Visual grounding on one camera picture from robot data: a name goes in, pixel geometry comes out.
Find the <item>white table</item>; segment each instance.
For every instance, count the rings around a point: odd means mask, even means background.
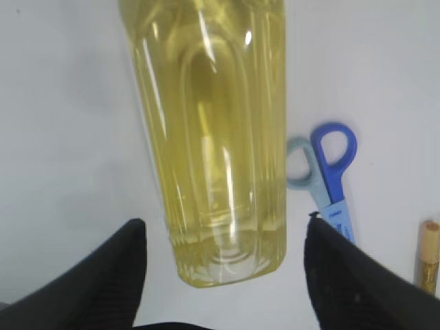
[[[436,3],[287,0],[289,135],[326,120],[356,132],[344,188],[357,241],[409,281],[419,223],[440,211]],[[214,289],[177,277],[115,1],[2,1],[0,41],[0,301],[33,292],[141,217],[149,258],[137,325],[318,329],[303,270],[306,192],[287,193],[277,272]]]

